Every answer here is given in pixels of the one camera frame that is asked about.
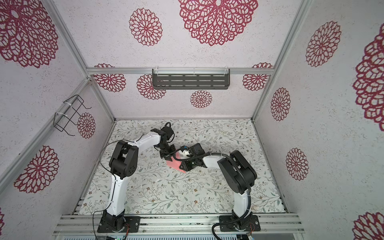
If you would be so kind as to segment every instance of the small red flower print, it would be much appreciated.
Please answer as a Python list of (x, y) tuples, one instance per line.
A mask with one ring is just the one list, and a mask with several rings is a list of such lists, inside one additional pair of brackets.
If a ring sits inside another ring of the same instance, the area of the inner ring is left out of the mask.
[(307, 62), (312, 67), (326, 63), (336, 51), (340, 42), (340, 25), (330, 21), (325, 23), (311, 37), (307, 47)]
[(296, 180), (303, 180), (308, 174), (307, 156), (297, 148), (291, 149), (285, 160), (289, 174)]
[(58, 35), (38, 0), (0, 1), (0, 52), (5, 60), (23, 67), (49, 65)]
[(95, 119), (91, 114), (83, 113), (80, 115), (77, 124), (77, 130), (83, 138), (90, 138), (95, 133)]
[[(114, 68), (109, 64), (98, 64), (96, 68)], [(98, 85), (110, 92), (120, 92), (125, 88), (125, 78), (123, 74), (95, 74), (93, 75)]]
[(373, 119), (384, 131), (384, 24), (379, 34), (365, 48), (362, 61), (356, 66), (356, 104), (364, 109), (364, 117)]
[(200, 43), (223, 45), (252, 21), (257, 0), (179, 0), (184, 28)]
[(205, 108), (212, 102), (212, 95), (203, 90), (198, 90), (192, 93), (191, 103), (197, 108)]
[(156, 14), (144, 8), (132, 13), (129, 28), (133, 37), (145, 46), (157, 44), (163, 35), (163, 29)]
[(13, 185), (21, 192), (37, 193), (47, 187), (59, 168), (59, 159), (49, 146), (43, 146)]
[(354, 240), (383, 240), (384, 239), (384, 216), (366, 212), (359, 215), (353, 226)]
[(148, 99), (155, 100), (162, 98), (167, 92), (166, 90), (157, 90), (153, 88), (151, 74), (140, 76), (136, 84), (140, 94)]
[(290, 95), (285, 88), (279, 88), (273, 94), (271, 101), (271, 113), (276, 121), (286, 118), (291, 107)]
[[(273, 66), (270, 63), (259, 63), (253, 68), (273, 68)], [(267, 74), (246, 74), (243, 76), (243, 85), (248, 90), (257, 91), (264, 88), (268, 78)]]
[(1, 212), (1, 208), (0, 208), (0, 236), (1, 236), (1, 234), (2, 234), (2, 230), (3, 230), (3, 226), (4, 226), (4, 220), (3, 220), (3, 218), (4, 218), (4, 214), (2, 214), (2, 212)]

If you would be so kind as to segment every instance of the black wire rack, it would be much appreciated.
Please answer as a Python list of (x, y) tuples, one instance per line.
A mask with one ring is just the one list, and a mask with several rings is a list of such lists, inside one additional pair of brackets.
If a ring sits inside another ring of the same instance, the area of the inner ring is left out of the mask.
[[(69, 103), (68, 101), (70, 101), (70, 100), (73, 99), (74, 97), (76, 97), (76, 99), (73, 100), (72, 103)], [(73, 104), (75, 104), (76, 100), (80, 102), (80, 105), (75, 109), (75, 108), (73, 107)], [(72, 118), (73, 118), (73, 116), (74, 116), (75, 114), (78, 114), (79, 116), (81, 116), (81, 115), (79, 114), (79, 112), (78, 112), (79, 108), (80, 108), (81, 106), (83, 106), (85, 109), (91, 109), (92, 107), (87, 108), (87, 107), (84, 105), (84, 100), (83, 100), (78, 94), (76, 94), (76, 95), (74, 95), (74, 96), (68, 98), (68, 99), (65, 100), (63, 103), (66, 103), (66, 104), (68, 104), (68, 105), (71, 106), (71, 107), (68, 108), (64, 113), (58, 113), (58, 112), (55, 113), (55, 115), (53, 116), (53, 126), (54, 126), (57, 130), (59, 130), (60, 132), (63, 132), (63, 131), (64, 131), (64, 132), (66, 132), (69, 136), (74, 136), (74, 135), (72, 135), (72, 134), (69, 134), (69, 133), (67, 132), (67, 130), (65, 130), (65, 128), (67, 127), (68, 123), (71, 122), (71, 123), (73, 123), (74, 125), (77, 126), (78, 124), (74, 123), (74, 122), (72, 121)], [(69, 118), (68, 115), (66, 114), (66, 112), (67, 112), (69, 109), (71, 109), (71, 108), (74, 110), (74, 113), (73, 113), (72, 116)], [(60, 115), (60, 117), (59, 117), (58, 121), (56, 122), (56, 116), (57, 116), (57, 115)], [(59, 122), (60, 122), (60, 120), (61, 120), (62, 117), (65, 117), (65, 118), (68, 119), (68, 122), (64, 125), (64, 127), (61, 126), (61, 125), (59, 124)]]

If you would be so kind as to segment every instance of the floral tabletop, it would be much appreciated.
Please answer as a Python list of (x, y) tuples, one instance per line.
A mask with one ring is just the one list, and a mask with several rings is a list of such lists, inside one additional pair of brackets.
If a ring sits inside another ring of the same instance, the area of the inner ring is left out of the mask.
[[(239, 150), (256, 170), (252, 187), (253, 212), (285, 212), (249, 119), (226, 120), (129, 120), (118, 121), (109, 142), (135, 140), (153, 128), (172, 123), (176, 148), (200, 143), (208, 151), (229, 153)], [(115, 144), (102, 155), (102, 164), (109, 169)], [(80, 214), (103, 210), (111, 188), (111, 176), (98, 166)], [(182, 173), (167, 166), (156, 149), (139, 154), (137, 170), (129, 180), (126, 192), (126, 214), (190, 214), (228, 213), (233, 208), (233, 191), (219, 169), (197, 167)]]

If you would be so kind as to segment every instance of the large red flower print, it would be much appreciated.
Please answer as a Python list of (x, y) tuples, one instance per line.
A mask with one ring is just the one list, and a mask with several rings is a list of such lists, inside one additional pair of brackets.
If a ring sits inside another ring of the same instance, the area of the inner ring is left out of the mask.
[(271, 101), (271, 113), (276, 121), (286, 118), (289, 108), (291, 107), (291, 99), (289, 92), (285, 88), (279, 88), (273, 94)]
[[(272, 68), (270, 63), (259, 63), (253, 66), (253, 68)], [(269, 75), (267, 74), (246, 74), (243, 76), (243, 85), (246, 89), (251, 91), (257, 91), (263, 89), (267, 82)]]
[(95, 119), (91, 114), (83, 113), (80, 115), (77, 124), (77, 130), (83, 138), (90, 138), (95, 133)]
[(167, 92), (166, 90), (157, 90), (153, 88), (151, 74), (140, 76), (136, 85), (141, 95), (152, 100), (162, 98)]
[(312, 67), (326, 63), (336, 51), (340, 42), (340, 25), (330, 21), (325, 23), (311, 37), (307, 47), (307, 62)]
[[(98, 64), (96, 68), (114, 68), (109, 64)], [(95, 74), (93, 75), (98, 85), (110, 92), (120, 92), (125, 88), (125, 78), (123, 74)]]
[(0, 52), (23, 67), (49, 65), (58, 35), (38, 0), (0, 0)]
[(47, 187), (59, 168), (59, 159), (49, 146), (43, 146), (13, 185), (21, 192), (36, 193)]
[(303, 180), (308, 174), (307, 156), (297, 148), (292, 148), (285, 160), (289, 174), (296, 180)]
[(380, 33), (364, 48), (365, 55), (356, 66), (356, 104), (364, 109), (364, 117), (373, 119), (384, 131), (384, 24)]
[(191, 103), (197, 108), (205, 108), (212, 102), (212, 95), (203, 90), (198, 90), (192, 93)]
[(384, 239), (384, 216), (376, 212), (366, 212), (359, 215), (353, 226), (354, 240), (383, 240)]
[(153, 46), (160, 41), (163, 29), (157, 16), (148, 9), (134, 11), (129, 19), (129, 28), (133, 37), (141, 44)]
[(223, 45), (252, 21), (257, 0), (179, 0), (184, 28), (200, 43)]
[(2, 234), (2, 230), (3, 230), (3, 226), (4, 226), (4, 220), (3, 220), (3, 218), (4, 218), (4, 214), (2, 214), (2, 212), (1, 212), (1, 208), (0, 208), (0, 236), (1, 236), (1, 234)]

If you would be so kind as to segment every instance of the aluminum base rail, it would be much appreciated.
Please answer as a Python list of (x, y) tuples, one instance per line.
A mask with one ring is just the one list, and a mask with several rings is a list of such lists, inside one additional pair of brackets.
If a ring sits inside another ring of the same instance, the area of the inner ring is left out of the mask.
[(266, 74), (271, 75), (273, 68), (87, 68), (89, 74)]
[[(211, 228), (218, 222), (218, 217), (230, 214), (132, 214), (140, 216), (140, 226), (137, 233), (129, 235), (165, 235), (165, 234), (212, 234)], [(256, 214), (261, 231), (258, 233), (304, 233), (303, 226), (297, 214)], [(99, 227), (101, 215), (94, 216), (94, 228)], [(217, 227), (216, 233), (223, 233)], [(225, 232), (232, 234), (246, 234), (246, 232)], [(62, 215), (54, 236), (79, 236), (92, 235), (92, 215)], [(125, 235), (125, 233), (111, 233), (108, 235)]]

